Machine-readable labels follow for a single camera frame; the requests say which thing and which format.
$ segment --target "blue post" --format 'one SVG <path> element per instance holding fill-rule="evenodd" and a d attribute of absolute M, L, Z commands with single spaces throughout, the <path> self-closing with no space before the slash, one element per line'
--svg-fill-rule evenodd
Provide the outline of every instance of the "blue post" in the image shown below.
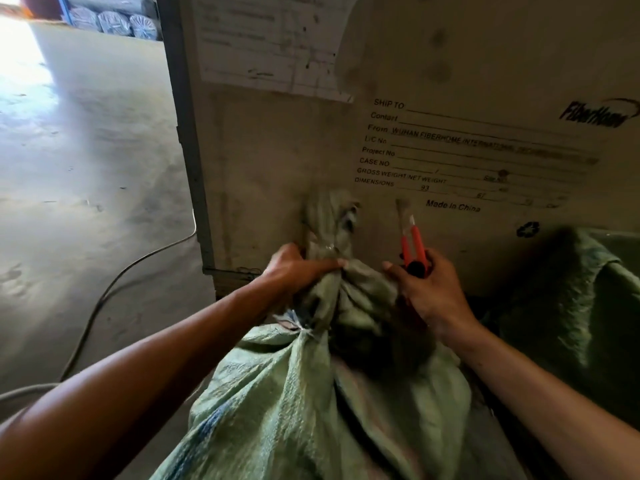
<path fill-rule="evenodd" d="M 60 3 L 60 8 L 62 9 L 62 18 L 66 23 L 73 26 L 73 22 L 71 21 L 71 15 L 69 14 L 69 5 L 67 0 L 58 0 Z"/>

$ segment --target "left hand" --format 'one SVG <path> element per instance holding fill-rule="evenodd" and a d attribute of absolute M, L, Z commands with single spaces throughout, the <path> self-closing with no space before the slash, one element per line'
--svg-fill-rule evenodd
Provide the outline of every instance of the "left hand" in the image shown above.
<path fill-rule="evenodd" d="M 284 287 L 284 293 L 292 296 L 313 282 L 318 281 L 326 273 L 345 266 L 346 263 L 345 259 L 303 259 L 300 254 L 300 248 L 290 242 L 281 247 L 271 257 L 271 261 L 269 261 L 269 265 L 262 276 L 281 282 Z"/>

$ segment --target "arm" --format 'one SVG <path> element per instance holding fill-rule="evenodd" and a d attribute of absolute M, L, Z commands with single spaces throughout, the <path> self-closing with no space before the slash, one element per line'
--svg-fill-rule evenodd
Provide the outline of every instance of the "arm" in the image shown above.
<path fill-rule="evenodd" d="M 640 478 L 640 433 L 485 329 L 468 307 L 452 263 L 428 250 L 425 280 L 384 263 L 402 293 L 574 480 Z"/>
<path fill-rule="evenodd" d="M 342 264 L 283 246 L 247 286 L 71 377 L 0 426 L 0 477 L 117 475 L 260 318 Z"/>

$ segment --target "electrical cord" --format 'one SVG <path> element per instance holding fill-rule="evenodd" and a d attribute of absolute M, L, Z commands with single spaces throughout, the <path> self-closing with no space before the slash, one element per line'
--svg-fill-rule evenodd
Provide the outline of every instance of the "electrical cord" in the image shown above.
<path fill-rule="evenodd" d="M 196 216 L 195 216 L 195 212 L 193 210 L 191 211 L 191 215 L 193 217 L 193 232 L 191 234 L 189 234 L 187 237 L 183 237 L 179 241 L 172 242 L 171 244 L 168 244 L 167 246 L 164 246 L 164 247 L 162 247 L 160 249 L 156 249 L 155 251 L 152 251 L 149 254 L 146 254 L 146 255 L 142 256 L 141 258 L 136 259 L 135 261 L 133 261 L 133 263 L 131 263 L 126 268 L 124 268 L 121 272 L 119 272 L 118 275 L 114 278 L 114 280 L 109 284 L 109 286 L 107 286 L 107 289 L 104 291 L 104 293 L 102 293 L 100 298 L 98 298 L 98 301 L 95 303 L 95 306 L 93 307 L 91 315 L 89 316 L 89 320 L 87 320 L 86 325 L 84 325 L 84 330 L 82 331 L 82 335 L 80 335 L 80 339 L 78 339 L 76 348 L 72 352 L 71 357 L 69 357 L 69 360 L 67 361 L 67 364 L 65 365 L 65 368 L 62 371 L 62 374 L 60 375 L 60 382 L 59 383 L 36 384 L 36 385 L 33 385 L 33 386 L 21 387 L 20 389 L 15 389 L 15 390 L 12 390 L 12 391 L 9 391 L 9 392 L 5 392 L 4 394 L 0 394 L 0 403 L 2 403 L 4 401 L 9 401 L 11 399 L 16 399 L 16 398 L 24 396 L 24 395 L 35 394 L 37 392 L 50 391 L 54 387 L 58 386 L 60 383 L 62 383 L 65 380 L 67 380 L 69 378 L 69 376 L 71 376 L 71 372 L 73 371 L 73 368 L 76 365 L 76 362 L 77 362 L 78 358 L 82 354 L 84 346 L 86 345 L 86 341 L 89 338 L 89 334 L 91 333 L 91 329 L 93 327 L 93 323 L 95 322 L 95 319 L 98 316 L 98 313 L 100 313 L 100 310 L 102 309 L 102 306 L 104 305 L 104 303 L 106 301 L 106 298 L 107 298 L 107 295 L 109 294 L 109 291 L 111 291 L 111 289 L 116 284 L 116 282 L 128 270 L 130 270 L 133 266 L 137 265 L 138 263 L 144 261 L 147 258 L 150 258 L 151 256 L 153 256 L 155 254 L 158 254 L 158 253 L 160 253 L 160 252 L 162 252 L 164 250 L 167 250 L 167 249 L 172 248 L 172 247 L 174 247 L 174 246 L 176 246 L 178 244 L 181 244 L 181 243 L 183 243 L 185 241 L 188 241 L 190 238 L 195 236 L 196 235 L 196 231 L 198 230 L 198 226 L 196 224 Z M 201 386 L 202 386 L 202 383 L 200 383 L 200 385 L 196 388 L 196 390 L 192 393 L 192 395 L 189 396 L 189 398 L 187 400 L 192 398 L 192 396 L 195 395 L 195 393 L 200 389 Z"/>

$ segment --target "concrete floor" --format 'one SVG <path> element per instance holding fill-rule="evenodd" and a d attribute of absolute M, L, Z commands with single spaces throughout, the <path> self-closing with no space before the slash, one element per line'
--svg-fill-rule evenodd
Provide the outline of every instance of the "concrete floor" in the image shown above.
<path fill-rule="evenodd" d="M 95 300 L 143 254 L 191 233 L 162 43 L 0 18 L 0 392 L 52 382 Z M 126 274 L 85 367 L 215 297 L 195 240 Z M 0 409 L 6 417 L 23 405 Z M 183 407 L 121 475 L 146 478 Z"/>

